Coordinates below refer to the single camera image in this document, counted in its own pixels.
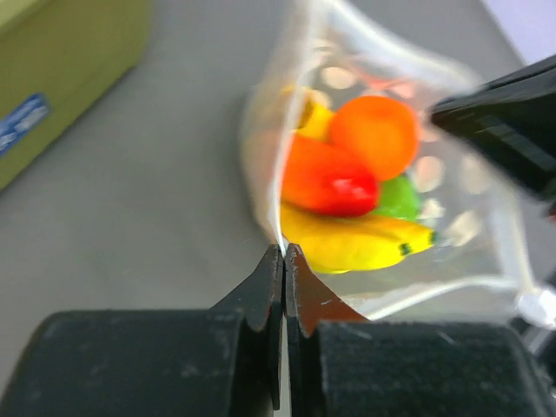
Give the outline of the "fake red mango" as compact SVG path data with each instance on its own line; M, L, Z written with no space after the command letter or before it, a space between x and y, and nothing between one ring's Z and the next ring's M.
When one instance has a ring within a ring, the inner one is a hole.
M357 217L375 209L379 183L349 153L295 135L281 187L281 199L317 215Z

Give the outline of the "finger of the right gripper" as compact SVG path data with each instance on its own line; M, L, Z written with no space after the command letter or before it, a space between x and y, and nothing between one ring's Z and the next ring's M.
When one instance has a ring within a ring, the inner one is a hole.
M430 121L535 198L555 198L554 56L436 103Z

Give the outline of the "fake banana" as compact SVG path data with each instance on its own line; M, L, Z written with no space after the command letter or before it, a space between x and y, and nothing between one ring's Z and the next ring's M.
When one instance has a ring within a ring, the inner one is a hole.
M281 231L315 272L327 274L389 268L437 241L436 231L418 222L384 215L335 219L287 204L281 206Z

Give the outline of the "polka dot zip bag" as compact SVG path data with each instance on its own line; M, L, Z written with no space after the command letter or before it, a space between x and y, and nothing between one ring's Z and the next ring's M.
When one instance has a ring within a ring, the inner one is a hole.
M516 188L433 126L479 88L468 68L348 1L293 1L248 100L240 158L256 220L371 321L555 326L529 261Z

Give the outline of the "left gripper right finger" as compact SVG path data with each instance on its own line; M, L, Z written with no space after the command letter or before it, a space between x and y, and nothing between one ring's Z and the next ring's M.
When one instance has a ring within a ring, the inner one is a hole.
M552 416L555 350L531 353L507 325L372 322L284 258L294 416Z

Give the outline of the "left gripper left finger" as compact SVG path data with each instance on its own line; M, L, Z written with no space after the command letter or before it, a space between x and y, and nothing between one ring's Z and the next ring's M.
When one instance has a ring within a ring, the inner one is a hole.
M283 258L213 307L62 311L32 333L4 416L270 416L281 405Z

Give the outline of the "fake orange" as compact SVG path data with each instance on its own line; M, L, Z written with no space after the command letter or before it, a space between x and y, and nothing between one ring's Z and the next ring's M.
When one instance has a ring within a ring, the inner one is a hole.
M420 126L405 103L385 96L359 96L338 109L328 137L365 164L377 180L387 181L416 157Z

